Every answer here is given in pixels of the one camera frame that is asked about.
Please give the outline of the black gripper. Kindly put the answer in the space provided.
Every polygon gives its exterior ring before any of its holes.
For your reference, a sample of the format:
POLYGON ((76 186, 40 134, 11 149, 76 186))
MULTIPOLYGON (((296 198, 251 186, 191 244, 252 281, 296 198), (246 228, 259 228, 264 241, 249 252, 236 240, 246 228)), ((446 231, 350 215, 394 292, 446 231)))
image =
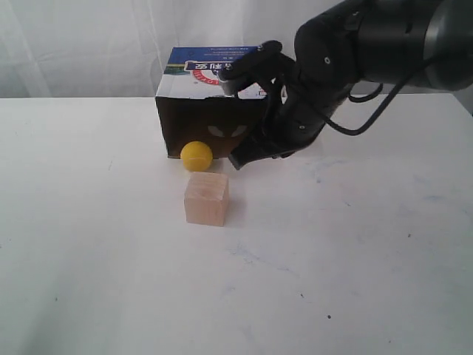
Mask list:
POLYGON ((333 99, 312 96, 300 87, 279 85, 255 130, 229 154, 236 170, 259 160, 286 158, 307 148, 333 115, 333 99))

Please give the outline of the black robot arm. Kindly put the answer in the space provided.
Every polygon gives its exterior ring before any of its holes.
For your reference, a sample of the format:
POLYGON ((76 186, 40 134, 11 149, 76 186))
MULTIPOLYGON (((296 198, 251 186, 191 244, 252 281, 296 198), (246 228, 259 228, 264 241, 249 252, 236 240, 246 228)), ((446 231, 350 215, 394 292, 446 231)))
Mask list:
POLYGON ((343 1, 304 23, 293 58, 266 41, 220 71, 226 95, 258 84, 268 105, 229 160, 236 169, 286 158, 309 147, 326 126, 347 136, 366 132, 406 86, 455 92, 472 84, 470 1, 343 1), (334 112, 361 81, 392 86, 357 129, 334 112))

